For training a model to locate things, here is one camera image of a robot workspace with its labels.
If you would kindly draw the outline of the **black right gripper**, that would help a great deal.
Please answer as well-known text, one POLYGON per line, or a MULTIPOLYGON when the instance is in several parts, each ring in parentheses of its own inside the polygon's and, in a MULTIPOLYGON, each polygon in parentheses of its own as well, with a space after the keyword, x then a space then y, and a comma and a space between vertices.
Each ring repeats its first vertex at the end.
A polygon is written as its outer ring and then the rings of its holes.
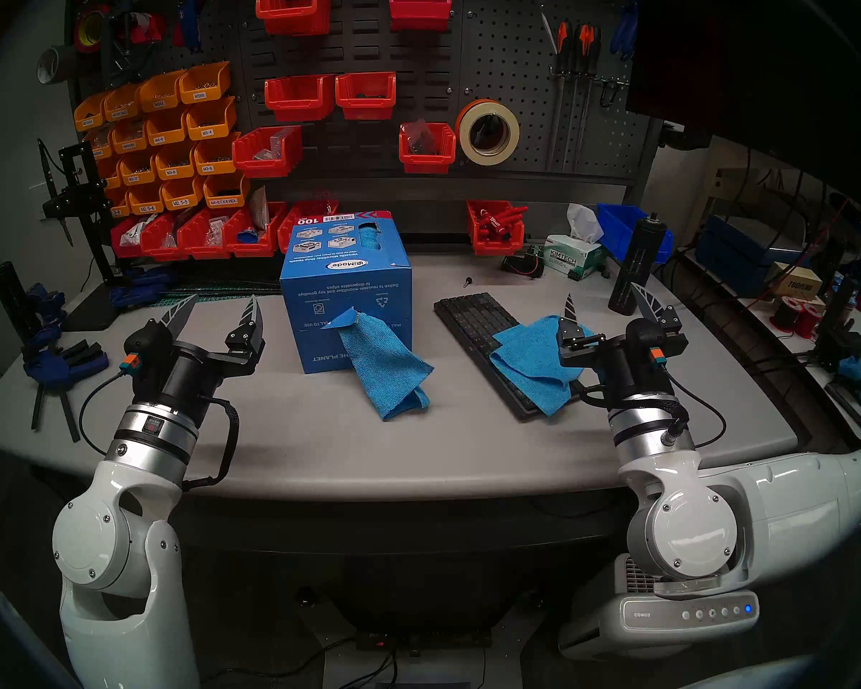
POLYGON ((667 359, 681 355, 688 339, 674 309, 644 286, 630 283, 642 318, 630 320, 624 334, 606 338, 587 334, 577 323, 573 297, 565 299, 564 317, 558 319, 559 362, 572 369, 592 369, 599 384, 584 388, 578 398, 592 407, 646 407, 649 400, 673 398, 667 359))

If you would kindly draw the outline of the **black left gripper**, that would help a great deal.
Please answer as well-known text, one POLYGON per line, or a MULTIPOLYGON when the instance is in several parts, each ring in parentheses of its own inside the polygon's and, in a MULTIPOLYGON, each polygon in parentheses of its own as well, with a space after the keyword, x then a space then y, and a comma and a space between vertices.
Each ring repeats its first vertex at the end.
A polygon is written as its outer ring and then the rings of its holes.
POLYGON ((206 415, 225 379, 252 375, 265 342, 260 304, 251 296, 240 323, 226 338, 227 352, 210 353, 175 341, 188 322, 197 294, 185 297, 160 317, 133 333, 133 354, 140 362, 133 375, 133 403, 156 404, 188 417, 206 415))

